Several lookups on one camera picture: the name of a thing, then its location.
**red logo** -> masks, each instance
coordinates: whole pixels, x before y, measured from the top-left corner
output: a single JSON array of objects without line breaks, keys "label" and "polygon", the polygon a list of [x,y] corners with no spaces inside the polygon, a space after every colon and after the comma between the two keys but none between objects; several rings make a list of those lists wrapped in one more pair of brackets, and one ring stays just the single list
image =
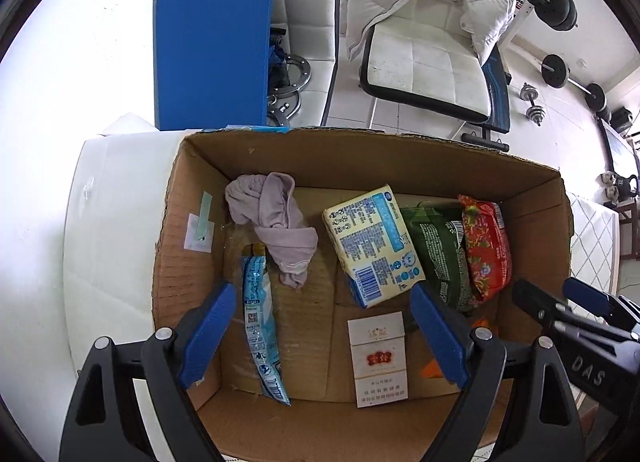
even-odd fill
[{"label": "red logo", "polygon": [[390,363],[392,355],[391,352],[376,352],[375,354],[367,356],[367,362],[369,366]]}]

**yellow package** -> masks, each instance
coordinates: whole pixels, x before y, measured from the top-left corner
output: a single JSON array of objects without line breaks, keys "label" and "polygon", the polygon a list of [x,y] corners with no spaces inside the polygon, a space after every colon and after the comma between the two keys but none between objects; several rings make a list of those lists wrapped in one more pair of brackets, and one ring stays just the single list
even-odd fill
[{"label": "yellow package", "polygon": [[322,218],[361,307],[377,305],[425,279],[388,185],[331,207]]}]

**green tape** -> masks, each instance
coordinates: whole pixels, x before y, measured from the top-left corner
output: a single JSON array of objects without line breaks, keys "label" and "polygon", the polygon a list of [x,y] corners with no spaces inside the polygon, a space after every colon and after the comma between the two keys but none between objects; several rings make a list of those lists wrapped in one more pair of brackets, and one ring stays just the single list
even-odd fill
[{"label": "green tape", "polygon": [[204,240],[207,234],[207,224],[209,223],[209,210],[211,209],[212,196],[206,191],[202,194],[200,203],[200,215],[198,216],[198,227],[196,228],[196,240]]}]

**silver screw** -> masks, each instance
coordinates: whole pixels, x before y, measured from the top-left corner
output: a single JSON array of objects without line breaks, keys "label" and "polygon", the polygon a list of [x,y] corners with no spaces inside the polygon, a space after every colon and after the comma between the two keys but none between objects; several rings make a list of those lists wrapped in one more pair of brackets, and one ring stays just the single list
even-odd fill
[{"label": "silver screw", "polygon": [[109,338],[102,336],[102,337],[98,337],[97,340],[95,340],[94,346],[98,349],[98,350],[102,350],[103,348],[106,348],[109,346]]},{"label": "silver screw", "polygon": [[493,336],[494,335],[491,333],[491,331],[488,328],[480,327],[476,329],[476,337],[478,339],[481,339],[482,341],[488,341]]},{"label": "silver screw", "polygon": [[551,340],[551,338],[540,336],[538,338],[538,344],[543,348],[549,349],[554,345],[554,342]]},{"label": "silver screw", "polygon": [[169,339],[174,334],[174,331],[169,327],[162,327],[156,331],[156,339],[161,341]]}]

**black weight plate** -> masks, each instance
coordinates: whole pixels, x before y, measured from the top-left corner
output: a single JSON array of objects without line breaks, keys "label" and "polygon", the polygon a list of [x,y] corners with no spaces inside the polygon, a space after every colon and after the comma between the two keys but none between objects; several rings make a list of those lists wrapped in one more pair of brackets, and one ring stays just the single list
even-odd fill
[{"label": "black weight plate", "polygon": [[569,80],[569,69],[559,55],[549,54],[542,62],[553,69],[553,72],[547,68],[542,67],[542,79],[547,85],[553,88],[562,88]]},{"label": "black weight plate", "polygon": [[536,3],[536,14],[548,26],[560,25],[566,20],[570,11],[569,0],[549,0],[548,2]]},{"label": "black weight plate", "polygon": [[552,29],[566,32],[574,28],[576,23],[578,23],[578,10],[575,8],[574,0],[569,0],[569,14],[564,22],[552,27]]},{"label": "black weight plate", "polygon": [[591,95],[585,93],[584,100],[587,101],[587,106],[594,112],[601,112],[607,106],[607,97],[604,95],[604,90],[597,83],[591,83],[587,86],[587,90],[591,92]]},{"label": "black weight plate", "polygon": [[608,106],[605,106],[604,109],[596,112],[596,116],[601,118],[607,124],[611,122],[611,110]]}]

